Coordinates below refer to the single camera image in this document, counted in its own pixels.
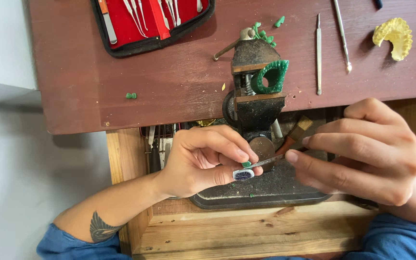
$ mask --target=blue sleeve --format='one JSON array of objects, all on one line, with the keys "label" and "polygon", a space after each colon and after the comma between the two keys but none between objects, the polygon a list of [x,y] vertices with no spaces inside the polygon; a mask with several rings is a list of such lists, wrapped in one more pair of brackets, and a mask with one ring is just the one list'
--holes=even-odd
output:
[{"label": "blue sleeve", "polygon": [[416,259],[416,223],[380,214],[362,239],[362,251],[349,253],[344,259]]},{"label": "blue sleeve", "polygon": [[88,259],[88,260],[131,260],[128,255],[120,253],[118,235],[100,243],[88,243],[74,238],[69,233],[50,224],[48,231],[36,248],[43,259]]}]

